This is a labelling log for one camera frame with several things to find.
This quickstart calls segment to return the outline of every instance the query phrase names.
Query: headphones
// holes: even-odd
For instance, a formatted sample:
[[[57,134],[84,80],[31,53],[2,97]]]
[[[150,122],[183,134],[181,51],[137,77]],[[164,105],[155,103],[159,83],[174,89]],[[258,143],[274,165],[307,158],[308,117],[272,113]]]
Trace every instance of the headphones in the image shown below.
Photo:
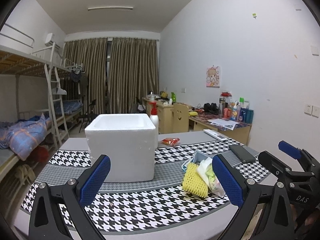
[[[211,104],[205,103],[203,105],[203,109],[206,113],[219,114],[219,109],[216,103],[211,103]]]

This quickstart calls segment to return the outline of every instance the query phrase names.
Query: black smartphone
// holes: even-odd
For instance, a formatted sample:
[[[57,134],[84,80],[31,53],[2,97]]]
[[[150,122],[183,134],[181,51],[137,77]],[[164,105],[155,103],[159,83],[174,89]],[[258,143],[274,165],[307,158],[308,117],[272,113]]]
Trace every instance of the black smartphone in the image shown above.
[[[229,149],[243,162],[243,163],[254,163],[256,158],[252,156],[246,149],[241,145],[229,145]]]

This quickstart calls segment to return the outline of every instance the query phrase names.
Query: cartoon girl picture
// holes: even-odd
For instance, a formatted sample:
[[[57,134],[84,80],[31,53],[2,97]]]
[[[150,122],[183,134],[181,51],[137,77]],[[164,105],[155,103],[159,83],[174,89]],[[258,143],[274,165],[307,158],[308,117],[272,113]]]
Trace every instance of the cartoon girl picture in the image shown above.
[[[207,87],[219,87],[220,86],[220,67],[212,66],[207,69]]]

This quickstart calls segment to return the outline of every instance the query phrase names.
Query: screw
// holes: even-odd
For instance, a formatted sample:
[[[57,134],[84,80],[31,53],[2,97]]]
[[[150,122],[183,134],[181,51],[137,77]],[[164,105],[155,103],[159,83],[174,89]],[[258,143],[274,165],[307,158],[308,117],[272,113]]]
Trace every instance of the screw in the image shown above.
[[[282,182],[277,182],[277,186],[280,187],[280,188],[283,188],[283,187],[284,187],[284,185],[283,185]]]
[[[73,184],[75,184],[76,183],[76,179],[69,179],[68,180],[68,184],[69,185],[73,185]]]
[[[40,183],[39,188],[44,188],[45,187],[45,182]]]
[[[247,183],[248,183],[249,185],[253,185],[253,184],[255,184],[256,182],[254,181],[254,179],[247,179]]]

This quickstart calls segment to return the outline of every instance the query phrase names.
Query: plastic wrapper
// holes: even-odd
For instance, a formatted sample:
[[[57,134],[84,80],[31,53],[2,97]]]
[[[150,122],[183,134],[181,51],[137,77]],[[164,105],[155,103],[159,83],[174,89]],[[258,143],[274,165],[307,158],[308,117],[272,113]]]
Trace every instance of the plastic wrapper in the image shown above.
[[[197,168],[197,172],[207,184],[210,192],[219,196],[220,198],[223,198],[225,191],[212,170],[212,158],[209,157],[206,160],[202,160]]]
[[[179,138],[165,138],[161,141],[161,143],[169,146],[175,146],[179,143]]]

